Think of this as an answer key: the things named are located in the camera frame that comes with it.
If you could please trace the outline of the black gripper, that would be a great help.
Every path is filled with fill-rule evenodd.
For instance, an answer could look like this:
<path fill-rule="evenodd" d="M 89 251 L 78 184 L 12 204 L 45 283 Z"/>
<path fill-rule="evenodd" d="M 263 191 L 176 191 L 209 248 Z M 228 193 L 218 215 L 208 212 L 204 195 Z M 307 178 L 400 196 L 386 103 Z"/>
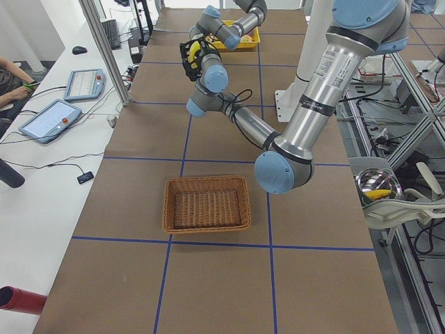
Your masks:
<path fill-rule="evenodd" d="M 213 65 L 220 65 L 221 57 L 218 50 L 212 44 L 201 44 L 197 64 L 201 70 L 207 70 Z"/>

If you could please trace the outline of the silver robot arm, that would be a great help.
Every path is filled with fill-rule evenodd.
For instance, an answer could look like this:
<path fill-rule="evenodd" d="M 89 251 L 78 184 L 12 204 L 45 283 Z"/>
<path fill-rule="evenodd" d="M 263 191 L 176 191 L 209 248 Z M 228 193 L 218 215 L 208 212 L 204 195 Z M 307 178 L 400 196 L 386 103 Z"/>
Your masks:
<path fill-rule="evenodd" d="M 226 25 L 220 11 L 204 9 L 189 32 L 190 43 L 199 43 L 191 56 L 189 43 L 181 45 L 184 69 L 195 90 L 186 108 L 195 117 L 209 111 L 225 114 L 253 143 L 262 148 L 254 173 L 262 189 L 281 194 L 306 184 L 314 173 L 312 148 L 333 115 L 360 63 L 368 56 L 400 51 L 407 44 L 410 1 L 333 1 L 325 33 L 326 48 L 305 91 L 296 102 L 283 133 L 257 117 L 241 100 L 226 91 L 229 80 L 220 54 L 207 43 L 207 36 L 219 39 L 235 50 L 242 36 L 260 26 L 267 16 L 264 1 L 239 1 L 245 12 Z"/>
<path fill-rule="evenodd" d="M 261 26 L 267 16 L 267 5 L 263 0 L 235 1 L 245 15 L 234 23 L 227 25 L 221 19 L 220 11 L 208 5 L 201 17 L 189 31 L 191 40 L 212 35 L 221 41 L 226 48 L 233 51 L 241 43 L 241 38 Z"/>

